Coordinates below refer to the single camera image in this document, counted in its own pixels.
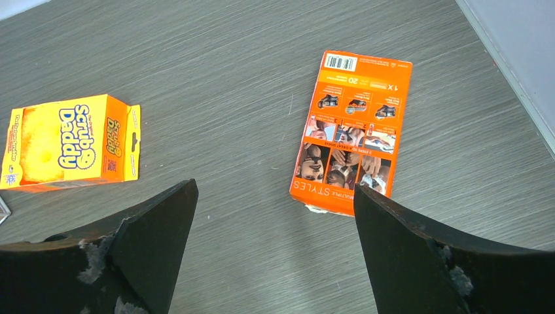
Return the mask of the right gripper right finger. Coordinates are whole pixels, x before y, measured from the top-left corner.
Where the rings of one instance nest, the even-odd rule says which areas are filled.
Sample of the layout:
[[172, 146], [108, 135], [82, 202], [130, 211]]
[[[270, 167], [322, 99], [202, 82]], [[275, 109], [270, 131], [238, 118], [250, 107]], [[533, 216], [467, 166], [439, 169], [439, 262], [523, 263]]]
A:
[[484, 239], [355, 187], [379, 313], [553, 313], [554, 253]]

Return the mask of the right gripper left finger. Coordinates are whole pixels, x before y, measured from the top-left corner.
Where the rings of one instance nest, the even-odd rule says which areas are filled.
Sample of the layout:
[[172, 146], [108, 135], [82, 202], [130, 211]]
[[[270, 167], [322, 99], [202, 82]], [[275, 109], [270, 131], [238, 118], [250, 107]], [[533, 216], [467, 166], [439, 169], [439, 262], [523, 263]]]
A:
[[194, 179], [42, 242], [1, 246], [2, 313], [167, 313], [198, 201]]

